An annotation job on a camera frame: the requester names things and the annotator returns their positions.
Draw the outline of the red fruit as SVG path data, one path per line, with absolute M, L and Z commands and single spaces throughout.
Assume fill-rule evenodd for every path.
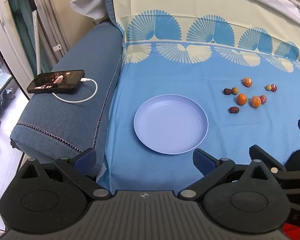
M 271 90 L 272 92 L 275 92 L 275 91 L 277 90 L 277 86 L 276 86 L 275 84 L 271 84 L 271 85 L 270 85 L 270 90 Z
M 266 97 L 265 95 L 261 95 L 261 96 L 259 96 L 259 98 L 260 98 L 260 100 L 261 100 L 261 104 L 262 104 L 262 105 L 266 103 L 267 97 Z

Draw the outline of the black smartphone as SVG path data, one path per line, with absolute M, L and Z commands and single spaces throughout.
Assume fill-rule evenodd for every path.
M 84 76 L 84 70 L 42 73 L 31 81 L 27 87 L 27 92 L 29 94 L 68 92 L 75 89 Z

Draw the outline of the bare orange tangerine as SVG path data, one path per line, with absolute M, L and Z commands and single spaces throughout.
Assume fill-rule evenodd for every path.
M 245 94 L 238 94 L 236 101 L 238 105 L 243 106 L 247 103 L 248 98 Z

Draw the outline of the blue fan-pattern sofa cover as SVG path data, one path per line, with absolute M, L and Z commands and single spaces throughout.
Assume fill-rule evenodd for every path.
M 300 25 L 255 0 L 113 0 L 124 59 L 109 112 L 107 169 L 116 190 L 179 191 L 202 177 L 192 153 L 154 152 L 136 136 L 134 115 L 148 99 L 177 94 L 198 103 L 209 121 L 199 147 L 215 158 L 250 161 L 258 145 L 285 163 L 300 149 Z M 242 80 L 249 77 L 251 87 Z M 265 89 L 275 84 L 277 90 Z M 237 87 L 237 95 L 223 89 Z M 253 108 L 250 99 L 267 101 Z M 236 106 L 239 113 L 229 113 Z

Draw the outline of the light purple plastic plate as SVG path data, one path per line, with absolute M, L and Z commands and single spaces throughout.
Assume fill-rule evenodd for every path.
M 138 108 L 133 126 L 138 139 L 149 149 L 177 155 L 194 150 L 204 141 L 209 121 L 203 108 L 192 99 L 164 94 Z

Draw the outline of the dark red jujube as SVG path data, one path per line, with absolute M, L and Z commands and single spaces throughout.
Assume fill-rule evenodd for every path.
M 232 94 L 232 89 L 230 89 L 230 88 L 223 89 L 223 94 L 225 94 L 225 95 L 231 95 Z
M 231 114 L 237 114 L 237 113 L 239 113 L 239 111 L 240 111 L 240 109 L 236 106 L 229 108 L 229 113 L 231 113 Z

